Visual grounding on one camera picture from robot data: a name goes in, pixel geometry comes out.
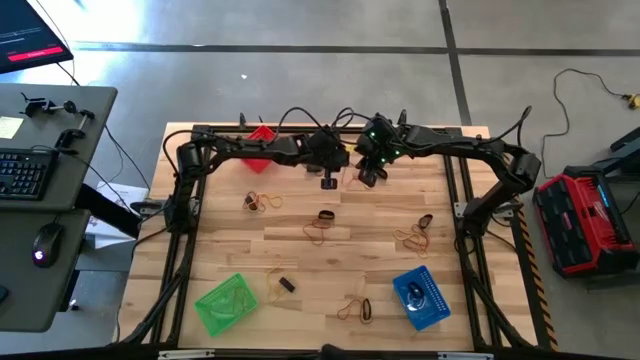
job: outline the gray concrete floor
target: gray concrete floor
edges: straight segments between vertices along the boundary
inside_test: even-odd
[[[71,42],[446,46],[437,0],[41,2]],[[634,0],[449,0],[448,5],[459,47],[640,48],[640,3]],[[406,108],[409,121],[417,124],[461,123],[447,55],[74,53],[81,84],[118,88],[109,126],[147,178],[153,175],[169,121],[235,121],[241,111],[249,119],[261,115],[273,121],[295,105],[329,119],[349,105],[393,117]],[[635,93],[640,92],[639,62],[638,57],[460,57],[473,124],[488,125],[496,134],[533,105],[523,143],[538,154],[542,134],[564,126],[552,96],[558,71],[574,67],[597,72],[614,91]],[[64,66],[71,69],[69,63]],[[68,81],[57,66],[0,75],[0,82]],[[640,113],[627,110],[593,79],[567,74],[558,90],[572,129],[565,138],[548,142],[550,174],[567,164],[604,157],[612,141],[638,126]],[[105,176],[117,172],[119,158],[108,139],[101,141],[93,164]],[[97,178],[90,174],[87,182],[96,184]],[[117,182],[143,184],[130,164]],[[622,191],[618,201],[627,204],[632,196],[633,191]],[[530,197],[524,199],[528,204]],[[640,333],[640,287],[586,293],[560,279],[550,269],[530,207],[525,210],[560,348],[638,358],[640,342],[634,340]],[[630,211],[627,221],[633,223],[637,214]],[[114,251],[113,261],[126,267],[126,253]],[[91,257],[83,266],[90,264]],[[44,334],[1,333],[0,353],[108,343],[125,281],[126,275],[118,272],[83,273],[75,293],[82,311],[59,314]]]

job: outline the black keyboard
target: black keyboard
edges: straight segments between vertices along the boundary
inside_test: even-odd
[[[58,152],[0,148],[0,200],[40,200]]]

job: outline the wooden tabletop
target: wooden tabletop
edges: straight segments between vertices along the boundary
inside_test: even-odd
[[[193,125],[169,123],[165,136]],[[462,127],[462,131],[467,136],[489,135],[486,127]],[[176,146],[188,140],[189,134],[173,137],[168,143],[169,154],[173,156]],[[351,162],[356,163],[358,158],[352,154]],[[457,161],[454,167],[461,184]],[[469,168],[476,195],[495,183],[493,172],[484,163],[469,160]],[[320,189],[320,178],[306,174],[302,166],[271,164],[262,174],[255,174],[240,160],[224,163],[207,179],[179,346],[319,349],[331,343],[346,349],[472,350],[458,254],[453,248],[443,158],[400,158],[386,169],[389,179],[367,189],[358,181],[349,181],[355,174],[350,167],[338,175],[338,190],[327,191]],[[161,152],[151,197],[165,199],[172,190],[172,171]],[[281,196],[283,204],[280,208],[267,205],[264,213],[249,212],[242,206],[249,191]],[[316,246],[304,234],[303,226],[311,223],[320,210],[331,210],[336,218],[334,227],[325,231],[326,242]],[[428,228],[431,244],[427,258],[421,259],[396,241],[393,231],[408,230],[427,213],[434,216]],[[163,226],[160,216],[153,218],[145,223],[140,236]],[[489,229],[512,241],[510,229],[493,222]],[[320,236],[317,229],[309,232]],[[169,234],[164,233],[136,250],[120,311],[121,337],[131,333],[158,297],[168,240]],[[515,252],[490,235],[484,237],[484,246],[496,302],[523,337],[536,343]],[[269,303],[265,276],[281,259],[281,269],[274,272],[272,283],[285,276],[296,290]],[[391,281],[423,264],[452,315],[417,333]],[[226,332],[210,337],[193,304],[238,272],[258,298],[259,306]],[[336,315],[357,292],[371,301],[371,324],[360,323],[357,315],[347,320]],[[172,300],[163,339],[173,304]],[[489,339],[484,306],[478,306],[478,311],[483,333]]]

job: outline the yellow sticky note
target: yellow sticky note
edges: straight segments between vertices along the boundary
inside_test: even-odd
[[[0,116],[0,139],[13,139],[22,125],[22,120],[21,118]]]

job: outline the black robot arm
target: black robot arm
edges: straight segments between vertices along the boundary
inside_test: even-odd
[[[169,232],[187,232],[192,225],[189,200],[196,181],[202,175],[213,173],[229,159],[267,159],[285,166],[319,166],[325,171],[321,180],[323,189],[337,189],[338,182],[331,174],[349,165],[349,153],[339,136],[331,132],[328,126],[311,136],[282,136],[270,142],[207,133],[194,135],[190,142],[180,145],[176,150],[178,174],[173,194],[169,196],[164,211]],[[202,149],[205,147],[215,151],[215,155],[206,163],[202,158]]]
[[[533,188],[540,160],[520,146],[502,139],[452,136],[436,133],[428,127],[399,124],[376,114],[358,138],[356,152],[363,157],[358,163],[358,179],[373,187],[378,176],[386,176],[384,166],[397,158],[426,157],[433,154],[478,159],[487,163],[498,182],[482,198],[475,198],[464,211],[465,230],[472,236],[484,235],[491,213],[516,195]]]

